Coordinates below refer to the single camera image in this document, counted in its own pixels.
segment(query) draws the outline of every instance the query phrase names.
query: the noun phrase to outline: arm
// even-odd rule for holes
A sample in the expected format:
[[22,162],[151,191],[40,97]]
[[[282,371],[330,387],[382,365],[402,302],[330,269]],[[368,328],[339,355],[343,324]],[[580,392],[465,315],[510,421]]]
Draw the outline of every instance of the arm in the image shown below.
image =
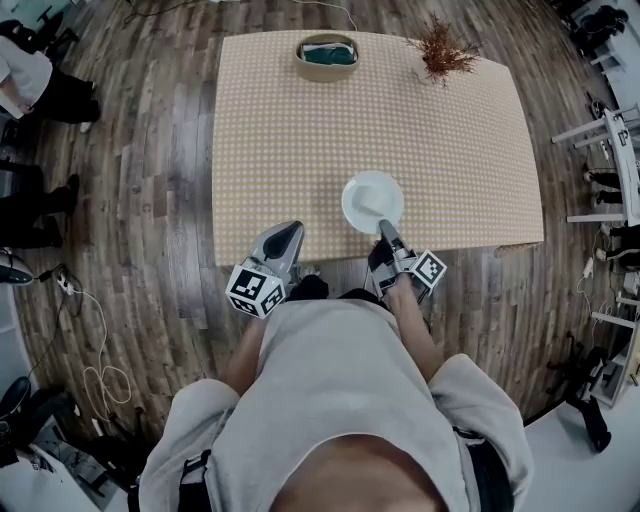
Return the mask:
[[249,322],[240,344],[220,376],[220,380],[240,396],[244,395],[256,380],[260,347],[266,326],[266,320],[253,318]]
[[411,286],[411,278],[400,274],[387,291],[391,312],[396,317],[402,344],[416,363],[424,380],[429,383],[444,363],[442,351],[429,334],[420,306]]
[[30,114],[33,109],[31,105],[26,103],[18,92],[18,88],[16,87],[13,78],[11,75],[7,75],[5,79],[0,83],[0,90],[4,93],[4,95],[16,106],[20,109],[20,112],[23,114]]

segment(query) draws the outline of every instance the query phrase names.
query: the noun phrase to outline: gray shirt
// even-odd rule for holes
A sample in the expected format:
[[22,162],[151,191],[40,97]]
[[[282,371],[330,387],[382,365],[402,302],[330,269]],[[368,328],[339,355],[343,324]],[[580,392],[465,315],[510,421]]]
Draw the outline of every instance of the gray shirt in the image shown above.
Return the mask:
[[384,309],[363,301],[286,303],[269,318],[258,376],[242,399],[211,379],[176,395],[142,475],[141,509],[177,510],[184,461],[210,448],[206,479],[216,509],[267,511],[314,448],[366,434],[408,453],[449,510],[473,510],[473,471],[452,425],[494,444],[518,507],[533,474],[522,419],[467,356],[447,360],[427,385]]

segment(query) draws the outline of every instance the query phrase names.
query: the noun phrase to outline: white cable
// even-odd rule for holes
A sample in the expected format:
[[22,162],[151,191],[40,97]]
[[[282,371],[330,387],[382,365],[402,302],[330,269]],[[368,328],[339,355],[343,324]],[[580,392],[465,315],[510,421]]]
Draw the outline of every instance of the white cable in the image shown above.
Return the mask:
[[337,7],[338,9],[342,9],[344,12],[347,13],[347,16],[349,17],[349,21],[353,25],[353,28],[355,29],[355,31],[356,32],[358,31],[358,26],[356,25],[355,21],[353,21],[353,18],[351,17],[351,13],[347,8],[342,7],[341,5],[328,4],[325,2],[318,2],[316,0],[291,0],[291,1],[297,4],[318,4],[318,5],[326,5],[327,7]]
[[[602,231],[599,230],[596,233],[596,236],[593,239],[593,245],[591,246],[591,258],[593,259],[594,264],[595,264],[595,261],[596,261],[596,244],[598,243],[598,235],[599,234],[602,234],[602,238],[603,238],[603,241],[604,241],[604,250],[608,251],[609,247],[611,246],[611,237],[609,237],[608,235],[605,235]],[[580,280],[578,281],[578,284],[576,285],[576,292],[578,292],[579,294],[582,294],[584,296],[584,300],[587,302],[587,309],[589,310],[589,318],[593,320],[593,325],[591,326],[591,341],[595,345],[596,344],[596,339],[595,339],[596,325],[601,324],[603,321],[591,317],[591,315],[592,315],[591,302],[589,301],[589,297],[587,296],[585,291],[580,288],[580,284],[585,279],[586,278],[584,276],[582,276],[580,278]],[[606,301],[606,300],[602,304],[600,304],[600,307],[598,308],[598,313],[602,313],[603,312],[602,308],[605,308],[605,310],[604,310],[604,314],[605,315],[610,315],[613,312],[613,307],[609,306],[609,302]]]
[[591,318],[591,302],[589,302],[589,297],[587,297],[587,294],[584,292],[584,290],[580,289],[580,283],[582,281],[584,281],[584,276],[580,278],[580,281],[578,281],[578,284],[576,285],[576,291],[578,293],[581,293],[584,296],[584,300],[587,301],[587,309],[589,310],[589,318]]
[[[102,319],[102,327],[104,329],[104,338],[102,339],[102,345],[100,345],[100,351],[98,352],[98,369],[96,370],[95,367],[93,366],[87,366],[82,372],[82,380],[84,381],[84,389],[87,392],[87,396],[89,397],[89,403],[91,404],[91,408],[93,409],[93,412],[96,413],[96,416],[98,416],[98,418],[108,422],[110,421],[108,418],[110,409],[109,409],[109,404],[107,403],[107,396],[117,404],[126,404],[131,400],[131,383],[129,382],[129,377],[127,376],[127,374],[120,368],[116,368],[115,366],[111,366],[111,365],[106,365],[104,367],[102,366],[102,353],[104,352],[104,347],[107,343],[108,331],[107,331],[107,322],[104,319],[104,312],[102,311],[102,306],[98,302],[98,299],[96,299],[93,295],[85,291],[79,292],[77,290],[73,290],[73,293],[77,293],[77,294],[85,295],[89,297],[93,302],[96,303],[96,305],[98,306],[98,311],[100,311],[100,318]],[[106,384],[104,383],[104,376],[107,370],[112,370],[114,372],[120,373],[127,381],[129,396],[127,397],[126,400],[118,400],[116,397],[114,397],[111,394],[111,392],[107,388]],[[98,376],[98,383],[100,384],[100,394],[102,395],[102,405],[104,406],[104,410],[106,412],[106,416],[107,416],[106,418],[98,412],[95,404],[93,403],[93,400],[91,399],[91,393],[89,393],[89,386],[87,386],[87,372],[94,372]]]

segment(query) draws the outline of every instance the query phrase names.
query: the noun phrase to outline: power strip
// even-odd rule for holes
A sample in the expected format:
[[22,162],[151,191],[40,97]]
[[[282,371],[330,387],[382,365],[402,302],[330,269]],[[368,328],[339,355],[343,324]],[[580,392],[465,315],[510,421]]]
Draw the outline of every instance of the power strip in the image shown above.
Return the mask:
[[60,272],[58,274],[57,282],[58,286],[62,288],[62,291],[67,295],[71,296],[75,293],[73,286],[69,282],[69,279],[67,279],[67,275],[64,272]]

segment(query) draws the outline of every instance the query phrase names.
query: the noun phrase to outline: dried plant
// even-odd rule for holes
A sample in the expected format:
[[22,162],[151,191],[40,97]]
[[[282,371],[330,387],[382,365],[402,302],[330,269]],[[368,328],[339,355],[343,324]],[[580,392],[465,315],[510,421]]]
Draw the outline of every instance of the dried plant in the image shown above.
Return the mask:
[[420,51],[425,70],[434,84],[447,86],[451,71],[473,73],[478,60],[477,44],[464,44],[451,33],[451,24],[440,20],[434,13],[425,22],[418,37],[407,42]]

